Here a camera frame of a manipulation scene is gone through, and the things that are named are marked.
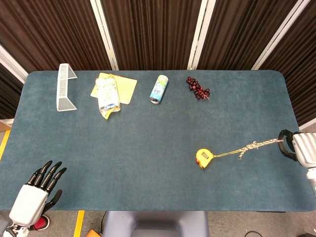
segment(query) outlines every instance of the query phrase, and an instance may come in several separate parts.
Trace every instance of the blue carpet table surface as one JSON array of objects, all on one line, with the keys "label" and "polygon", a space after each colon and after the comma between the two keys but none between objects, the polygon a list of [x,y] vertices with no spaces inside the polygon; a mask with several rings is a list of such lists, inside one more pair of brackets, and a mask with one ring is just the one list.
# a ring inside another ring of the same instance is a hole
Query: blue carpet table surface
[{"label": "blue carpet table surface", "polygon": [[[0,209],[8,210],[31,174],[48,160],[68,170],[55,209],[256,210],[316,209],[307,170],[277,144],[215,158],[206,170],[200,148],[221,154],[297,131],[285,81],[276,71],[115,71],[137,79],[129,105],[104,120],[90,97],[100,71],[76,71],[68,97],[76,111],[56,111],[57,71],[26,79],[0,162]],[[160,104],[149,101],[158,75],[169,78]],[[186,84],[210,89],[197,101]]]}]

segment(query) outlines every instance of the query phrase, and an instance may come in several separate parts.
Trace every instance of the yellow notepad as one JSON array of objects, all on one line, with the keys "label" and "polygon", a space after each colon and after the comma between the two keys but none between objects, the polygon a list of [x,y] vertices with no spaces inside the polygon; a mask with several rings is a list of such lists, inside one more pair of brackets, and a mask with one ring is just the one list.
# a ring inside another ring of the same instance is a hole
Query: yellow notepad
[{"label": "yellow notepad", "polygon": [[[118,87],[119,101],[123,104],[129,104],[137,83],[137,80],[125,78],[118,75],[100,73],[99,78],[114,78]],[[91,94],[92,97],[98,98],[97,88],[94,86]]]}]

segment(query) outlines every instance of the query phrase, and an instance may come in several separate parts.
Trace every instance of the white wire basket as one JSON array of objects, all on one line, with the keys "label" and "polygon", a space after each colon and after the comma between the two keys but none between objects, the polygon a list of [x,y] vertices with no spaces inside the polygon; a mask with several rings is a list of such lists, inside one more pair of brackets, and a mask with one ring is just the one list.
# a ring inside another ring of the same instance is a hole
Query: white wire basket
[{"label": "white wire basket", "polygon": [[56,96],[57,111],[62,112],[77,109],[68,98],[68,79],[75,78],[77,76],[68,63],[59,65]]}]

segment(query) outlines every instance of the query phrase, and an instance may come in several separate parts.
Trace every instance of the red grapes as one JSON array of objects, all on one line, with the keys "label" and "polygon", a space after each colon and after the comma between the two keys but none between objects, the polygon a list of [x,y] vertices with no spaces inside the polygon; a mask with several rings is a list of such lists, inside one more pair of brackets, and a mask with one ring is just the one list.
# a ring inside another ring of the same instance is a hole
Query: red grapes
[{"label": "red grapes", "polygon": [[203,86],[200,86],[195,78],[188,77],[187,84],[189,84],[189,89],[193,90],[194,95],[198,100],[209,99],[209,89],[203,90]]}]

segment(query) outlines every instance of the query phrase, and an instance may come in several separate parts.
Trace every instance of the can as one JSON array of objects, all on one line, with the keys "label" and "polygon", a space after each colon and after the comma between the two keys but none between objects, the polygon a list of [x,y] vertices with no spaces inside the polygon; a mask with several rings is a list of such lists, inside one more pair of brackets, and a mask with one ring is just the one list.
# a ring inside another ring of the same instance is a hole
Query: can
[{"label": "can", "polygon": [[152,103],[154,104],[160,103],[167,84],[168,84],[168,77],[166,77],[165,75],[159,75],[149,97]]}]

